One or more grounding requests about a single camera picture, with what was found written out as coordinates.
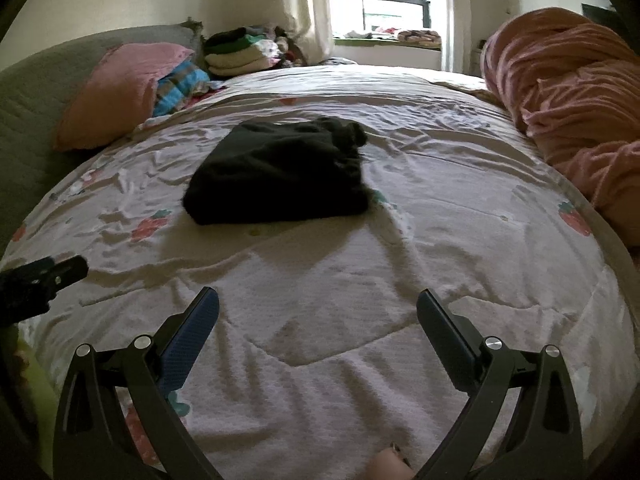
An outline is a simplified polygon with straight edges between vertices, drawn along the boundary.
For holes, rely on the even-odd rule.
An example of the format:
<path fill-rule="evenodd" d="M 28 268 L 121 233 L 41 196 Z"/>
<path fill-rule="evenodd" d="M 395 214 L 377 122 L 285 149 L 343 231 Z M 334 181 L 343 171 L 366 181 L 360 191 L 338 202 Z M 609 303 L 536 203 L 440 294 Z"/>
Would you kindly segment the person's right hand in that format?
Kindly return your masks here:
<path fill-rule="evenodd" d="M 369 460 L 362 478 L 364 480 L 412 480 L 414 471 L 400 447 L 392 443 Z"/>

